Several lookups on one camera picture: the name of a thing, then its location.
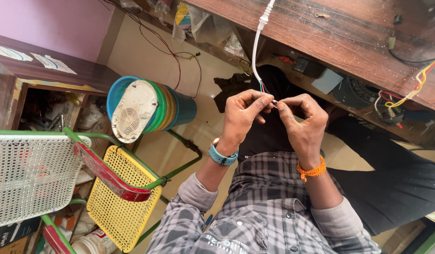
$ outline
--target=tiled floor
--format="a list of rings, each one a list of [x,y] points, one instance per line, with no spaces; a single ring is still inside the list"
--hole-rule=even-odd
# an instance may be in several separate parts
[[[171,35],[160,29],[147,24],[150,28],[159,32],[159,34],[168,42],[174,52],[201,52],[198,57],[202,67],[202,83],[197,97],[194,99],[197,103],[198,112],[196,118],[189,124],[175,127],[174,130],[183,137],[192,140],[203,152],[203,159],[197,164],[189,167],[187,170],[178,174],[163,188],[163,195],[167,198],[174,197],[180,184],[187,179],[191,173],[196,172],[204,160],[208,157],[209,144],[222,132],[223,114],[218,112],[213,97],[221,90],[214,83],[213,78],[230,78],[234,73],[241,71],[224,61],[209,55],[202,50],[188,44],[175,45],[171,41]],[[144,35],[157,47],[165,51],[164,45],[150,32],[144,31]],[[181,82],[177,89],[178,92],[194,96],[198,86],[199,69],[197,63],[192,60],[180,59],[181,61]],[[152,45],[150,45],[140,34],[139,26],[128,16],[125,17],[119,36],[116,40],[108,66],[118,72],[120,75],[134,75],[150,79],[161,84],[167,84],[175,87],[178,82],[178,65],[175,59],[166,55]],[[360,158],[352,151],[343,141],[338,138],[325,135],[322,149],[326,154],[326,164],[329,167],[341,170],[373,170],[365,160]],[[435,152],[419,151],[429,159],[435,159]],[[179,167],[195,157],[195,154],[187,150],[178,140],[166,132],[155,132],[144,135],[136,155],[155,169],[159,175]],[[230,185],[233,171],[236,165],[233,165],[220,184],[220,193],[212,209],[205,215],[205,219],[210,214],[216,214],[220,206],[226,199],[227,189]],[[165,204],[159,202],[155,212],[152,214],[146,229],[155,224],[162,216],[165,210]],[[385,243],[391,234],[378,237],[379,243]],[[150,237],[138,245],[132,253],[144,253]]]

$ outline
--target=orange thread bracelet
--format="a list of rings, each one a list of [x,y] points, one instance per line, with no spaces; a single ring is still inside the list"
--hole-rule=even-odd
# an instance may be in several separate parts
[[[324,164],[324,158],[320,155],[321,157],[321,164],[309,171],[305,171],[302,169],[301,165],[298,162],[298,167],[297,170],[299,171],[299,173],[301,174],[301,179],[304,180],[304,182],[307,182],[307,178],[305,178],[305,176],[319,176],[321,174],[323,174],[326,171],[326,164]]]

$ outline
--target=watch face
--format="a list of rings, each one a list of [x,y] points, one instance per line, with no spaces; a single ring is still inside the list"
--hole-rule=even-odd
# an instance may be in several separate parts
[[[215,140],[213,140],[213,142],[211,142],[210,148],[211,146],[216,146],[216,144],[219,142],[220,139],[221,137],[217,137]]]

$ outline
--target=green metal chair frame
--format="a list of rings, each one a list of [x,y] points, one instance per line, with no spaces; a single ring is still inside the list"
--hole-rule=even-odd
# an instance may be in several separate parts
[[[200,150],[198,149],[198,147],[196,145],[194,145],[192,143],[192,141],[189,141],[187,139],[184,139],[182,136],[180,136],[179,134],[177,134],[176,132],[172,131],[172,130],[168,130],[167,132],[174,136],[176,139],[178,139],[179,141],[181,141],[183,143],[183,145],[188,148],[191,149],[193,152],[197,153],[197,157],[192,159],[191,161],[185,163],[184,165],[181,165],[180,167],[178,167],[177,169],[171,171],[170,173],[166,174],[165,176],[159,176],[155,171],[153,171],[147,164],[145,164],[141,159],[139,159],[133,152],[136,150],[137,146],[139,145],[142,135],[139,137],[139,139],[136,141],[132,151],[130,151],[128,148],[126,148],[124,146],[124,144],[122,144],[120,141],[118,141],[117,139],[108,136],[106,134],[102,134],[102,133],[91,133],[91,132],[73,132],[70,128],[65,127],[62,130],[63,132],[48,132],[48,131],[8,131],[8,130],[0,130],[0,135],[21,135],[21,136],[26,136],[26,135],[40,135],[40,136],[62,136],[62,135],[67,135],[69,138],[71,138],[73,141],[75,142],[80,142],[82,144],[84,144],[85,146],[87,146],[78,136],[86,136],[89,138],[101,138],[101,139],[105,139],[111,143],[113,143],[116,146],[119,146],[123,151],[125,151],[127,154],[129,154],[137,163],[139,163],[140,165],[142,165],[148,172],[150,172],[155,178],[156,181],[152,182],[149,185],[143,186],[143,187],[136,187],[136,188],[141,188],[141,189],[152,189],[155,188],[159,185],[161,186],[165,186],[165,184],[170,181],[170,178],[174,177],[175,175],[177,175],[178,173],[180,173],[181,171],[185,170],[186,168],[192,166],[193,164],[197,163],[198,161],[200,161],[202,159],[202,152],[200,152]],[[160,199],[164,202],[164,203],[168,203],[168,199],[164,198],[163,196],[160,197]],[[69,204],[83,204],[83,205],[87,205],[87,201],[83,200],[83,199],[72,199],[70,201]],[[64,245],[66,245],[67,249],[72,253],[72,254],[76,254],[76,252],[74,251],[74,249],[72,248],[72,246],[70,245],[70,243],[67,241],[67,239],[65,238],[65,236],[61,233],[61,231],[59,230],[59,228],[57,228],[57,226],[54,224],[54,222],[51,220],[51,218],[48,216],[48,214],[44,214],[41,216],[42,220],[45,222],[45,224],[47,226],[53,226],[53,228],[56,230],[56,233],[59,235],[60,239],[62,240],[62,243]],[[141,243],[149,234],[151,234],[157,227],[158,225],[161,223],[161,221],[159,220],[157,223],[155,223],[155,225],[153,225],[151,228],[149,228],[144,234],[142,234],[139,237],[139,240],[137,241],[136,246]]]

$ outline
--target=white mesh chair seat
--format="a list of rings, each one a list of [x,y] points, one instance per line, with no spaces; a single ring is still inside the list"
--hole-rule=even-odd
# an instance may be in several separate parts
[[[82,166],[73,145],[67,136],[0,135],[0,226],[68,205]]]

